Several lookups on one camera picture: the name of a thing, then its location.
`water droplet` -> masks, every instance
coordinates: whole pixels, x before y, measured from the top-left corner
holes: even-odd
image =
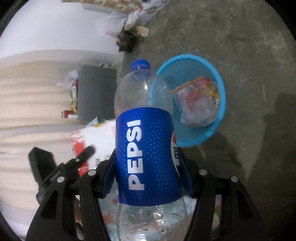
[[[153,213],[153,217],[156,220],[161,220],[163,218],[163,215],[162,215],[162,213]]]

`blue mesh basket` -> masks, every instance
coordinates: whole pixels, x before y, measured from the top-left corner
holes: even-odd
[[[164,78],[170,90],[173,90],[186,82],[197,79],[200,76],[209,78],[218,85],[221,99],[218,115],[216,120],[206,127],[193,128],[181,123],[181,113],[176,103],[173,101],[173,120],[177,144],[179,147],[198,145],[211,137],[215,133],[226,112],[224,84],[217,70],[205,59],[192,54],[185,54],[166,61],[159,68],[157,74]]]

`concrete floor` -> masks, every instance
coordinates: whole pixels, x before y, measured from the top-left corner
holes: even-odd
[[[228,111],[217,133],[184,150],[201,168],[244,182],[273,236],[291,213],[296,181],[296,42],[264,0],[171,0],[147,24],[150,34],[124,59],[156,71],[192,53],[225,83]]]

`clear plastic bag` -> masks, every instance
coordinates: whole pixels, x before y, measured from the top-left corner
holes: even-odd
[[[61,82],[58,82],[57,83],[57,86],[63,86],[67,89],[72,89],[73,87],[73,83],[79,79],[79,74],[78,74],[78,71],[77,70],[73,70],[71,72],[69,72],[67,75],[66,75],[66,78],[64,81],[61,81]]]
[[[213,82],[203,77],[186,83],[172,91],[172,97],[181,112],[181,122],[188,126],[204,127],[218,114],[220,96]]]

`white plastic bag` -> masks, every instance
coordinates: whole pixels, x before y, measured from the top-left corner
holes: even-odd
[[[118,37],[126,20],[127,15],[125,13],[114,11],[97,22],[98,33]]]
[[[135,10],[128,15],[124,30],[129,30],[135,25],[144,26],[159,10],[163,9],[169,0],[150,0],[142,2],[140,9]]]
[[[57,86],[63,86],[67,89],[72,89],[74,81],[76,81],[78,78],[79,78],[79,74],[77,70],[73,70],[66,75],[66,78],[64,81],[58,82]]]

